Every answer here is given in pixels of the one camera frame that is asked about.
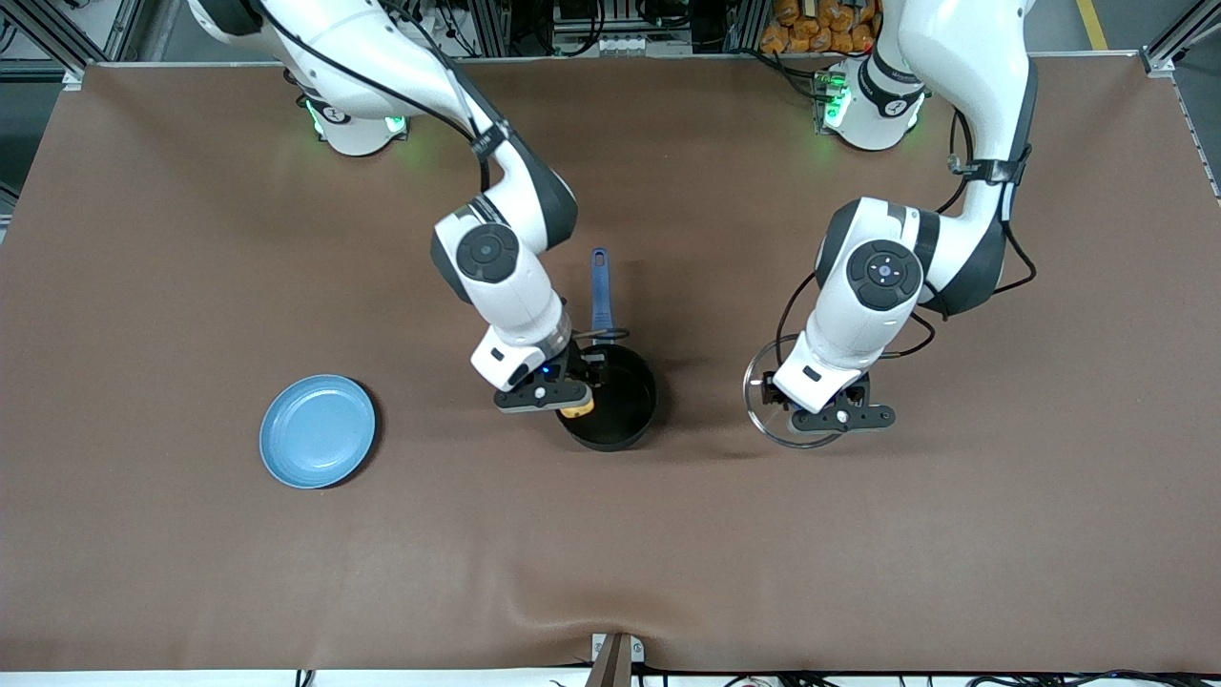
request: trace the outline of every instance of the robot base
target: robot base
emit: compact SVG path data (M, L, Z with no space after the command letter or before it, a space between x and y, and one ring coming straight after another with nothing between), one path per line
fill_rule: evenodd
M319 140L331 144L336 153L349 157L364 157L380 151L391 140L407 140L411 120L357 120L348 117L343 122L332 122L322 116L314 116L314 131Z
M916 126L924 96L908 107L906 116L882 116L873 103L850 85L857 83L864 62L863 59L845 60L814 74L813 92L819 96L814 100L814 126L818 133L836 133L853 148L885 150Z

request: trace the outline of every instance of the yellow floor line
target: yellow floor line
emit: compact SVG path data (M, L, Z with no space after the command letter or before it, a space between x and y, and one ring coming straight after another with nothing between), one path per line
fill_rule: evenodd
M1098 23L1094 0L1077 0L1077 10L1081 12L1082 23L1085 24L1085 35L1089 37L1089 46L1094 50L1106 50L1106 37L1103 35L1103 24Z

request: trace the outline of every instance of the metal frame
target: metal frame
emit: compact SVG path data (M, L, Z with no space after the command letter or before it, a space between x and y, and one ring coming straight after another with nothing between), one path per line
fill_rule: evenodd
M479 54L484 57L507 57L508 37L499 0L470 0L470 13L479 37Z
M0 181L0 200L4 200L6 203L9 203L10 205L16 205L17 204L17 195L18 195L18 193L17 193L16 188L13 188L13 187L9 185L7 183Z
M772 18L772 0L742 0L737 6L737 21L725 34L724 50L750 48L758 50L759 38Z
M602 644L598 658L590 669L585 687L629 687L631 685L631 644L630 637L621 633L612 635Z
M1212 29L1221 17L1221 0L1197 0L1183 16L1178 17L1153 43L1140 49L1140 61L1150 77L1168 77L1175 71L1175 60Z
M120 60L132 38L132 27L145 0L122 0L105 45L98 46L84 31L50 0L0 0L0 15L48 55L46 60L2 60L0 78L59 81L65 72L79 79L84 67Z

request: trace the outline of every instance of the blue plate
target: blue plate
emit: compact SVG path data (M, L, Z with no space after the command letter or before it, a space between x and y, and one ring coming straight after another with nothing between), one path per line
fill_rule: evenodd
M374 403L346 377L308 377L267 409L259 453L272 477L297 489L321 489L360 467L377 430Z

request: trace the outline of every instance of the blue pot handle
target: blue pot handle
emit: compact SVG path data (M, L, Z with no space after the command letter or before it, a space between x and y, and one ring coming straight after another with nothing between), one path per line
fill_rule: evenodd
M610 315L610 255L606 248L595 248L590 253L590 276L593 287L593 328L614 328L614 317Z

